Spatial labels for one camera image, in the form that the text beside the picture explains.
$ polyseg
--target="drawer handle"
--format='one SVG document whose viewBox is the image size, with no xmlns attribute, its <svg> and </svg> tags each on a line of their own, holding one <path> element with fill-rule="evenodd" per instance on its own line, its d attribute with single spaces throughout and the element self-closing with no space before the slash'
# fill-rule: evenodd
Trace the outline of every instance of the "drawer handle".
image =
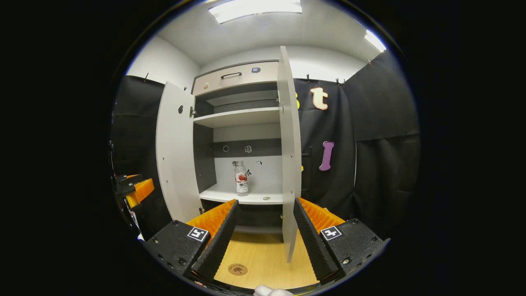
<svg viewBox="0 0 526 296">
<path fill-rule="evenodd" d="M 225 75 L 221 76 L 221 79 L 225 79 L 225 76 L 228 76 L 228 75 L 239 75 L 239 76 L 241 76 L 241 72 L 225 74 Z"/>
</svg>

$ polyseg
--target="plastic bottle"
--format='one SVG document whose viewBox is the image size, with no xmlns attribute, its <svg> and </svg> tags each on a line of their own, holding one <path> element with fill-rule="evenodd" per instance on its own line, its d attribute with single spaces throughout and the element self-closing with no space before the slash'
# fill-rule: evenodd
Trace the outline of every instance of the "plastic bottle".
<svg viewBox="0 0 526 296">
<path fill-rule="evenodd" d="M 234 177 L 236 178 L 237 195 L 248 195 L 247 168 L 243 165 L 243 161 L 236 162 L 236 167 L 234 168 Z"/>
</svg>

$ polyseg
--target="ceiling light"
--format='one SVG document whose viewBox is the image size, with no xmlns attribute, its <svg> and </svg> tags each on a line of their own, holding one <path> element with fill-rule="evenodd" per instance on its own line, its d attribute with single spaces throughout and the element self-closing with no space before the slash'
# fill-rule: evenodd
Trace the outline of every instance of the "ceiling light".
<svg viewBox="0 0 526 296">
<path fill-rule="evenodd" d="M 367 34 L 365 35 L 365 40 L 369 41 L 372 45 L 374 45 L 380 52 L 383 52 L 386 50 L 386 47 L 382 44 L 382 41 L 378 39 L 371 31 L 367 30 Z"/>
<path fill-rule="evenodd" d="M 233 0 L 208 9 L 219 24 L 247 15 L 270 12 L 301 13 L 300 0 Z"/>
</svg>

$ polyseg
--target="door hinge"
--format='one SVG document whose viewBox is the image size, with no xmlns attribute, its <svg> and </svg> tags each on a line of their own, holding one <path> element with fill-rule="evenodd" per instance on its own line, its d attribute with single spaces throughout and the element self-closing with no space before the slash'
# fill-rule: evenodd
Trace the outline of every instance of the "door hinge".
<svg viewBox="0 0 526 296">
<path fill-rule="evenodd" d="M 197 114 L 197 112 L 194 111 L 194 108 L 192 106 L 190 106 L 190 117 L 192 117 L 194 115 L 199 116 L 199 114 Z"/>
</svg>

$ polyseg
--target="cabinet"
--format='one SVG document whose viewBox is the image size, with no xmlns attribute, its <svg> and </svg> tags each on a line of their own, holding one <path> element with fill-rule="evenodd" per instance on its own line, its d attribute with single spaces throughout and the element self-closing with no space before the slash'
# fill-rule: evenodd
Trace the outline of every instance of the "cabinet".
<svg viewBox="0 0 526 296">
<path fill-rule="evenodd" d="M 297 233 L 292 210 L 301 194 L 295 93 L 284 46 L 277 61 L 238 64 L 196 77 L 192 93 L 166 83 L 156 154 L 172 219 L 187 222 L 199 215 L 199 208 L 238 199 L 236 230 L 280 231 L 290 262 Z M 236 194 L 233 161 L 243 161 L 251 173 L 247 196 Z"/>
</svg>

